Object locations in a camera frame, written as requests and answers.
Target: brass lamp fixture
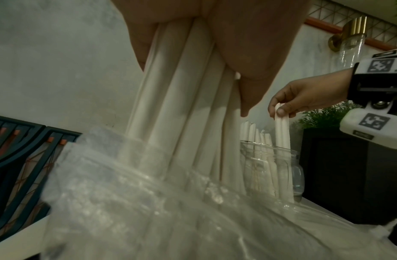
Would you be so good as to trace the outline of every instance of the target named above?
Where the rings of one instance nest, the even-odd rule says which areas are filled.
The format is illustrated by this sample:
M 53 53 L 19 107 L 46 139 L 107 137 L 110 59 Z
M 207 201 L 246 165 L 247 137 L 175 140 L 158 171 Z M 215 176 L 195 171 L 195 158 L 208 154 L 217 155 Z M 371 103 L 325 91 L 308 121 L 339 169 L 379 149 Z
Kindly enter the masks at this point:
M 328 40 L 328 46 L 334 52 L 340 51 L 343 41 L 356 35 L 366 35 L 367 17 L 355 18 L 343 26 L 341 33 L 335 34 Z

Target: hand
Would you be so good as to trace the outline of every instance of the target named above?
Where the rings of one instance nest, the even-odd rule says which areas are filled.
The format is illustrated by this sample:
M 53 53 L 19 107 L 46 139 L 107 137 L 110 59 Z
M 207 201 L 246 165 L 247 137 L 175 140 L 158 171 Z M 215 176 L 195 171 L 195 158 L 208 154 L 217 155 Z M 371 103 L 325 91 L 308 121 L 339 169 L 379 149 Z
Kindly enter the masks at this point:
M 342 70 L 322 76 L 304 78 L 290 82 L 271 99 L 268 112 L 274 118 L 277 115 L 295 117 L 297 112 L 328 108 L 347 99 L 353 69 Z
M 283 65 L 311 0 L 112 0 L 143 69 L 158 23 L 204 17 L 227 62 L 241 74 L 241 115 L 261 101 Z

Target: black planter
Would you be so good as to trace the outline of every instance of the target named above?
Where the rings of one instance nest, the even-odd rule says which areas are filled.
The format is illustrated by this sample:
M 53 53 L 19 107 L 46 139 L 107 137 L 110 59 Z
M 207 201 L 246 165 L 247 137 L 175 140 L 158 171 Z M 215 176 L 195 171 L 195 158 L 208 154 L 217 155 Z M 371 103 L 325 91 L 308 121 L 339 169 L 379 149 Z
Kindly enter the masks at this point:
M 303 197 L 355 224 L 397 218 L 397 150 L 342 133 L 305 129 L 300 154 Z M 397 226 L 390 236 L 397 245 Z

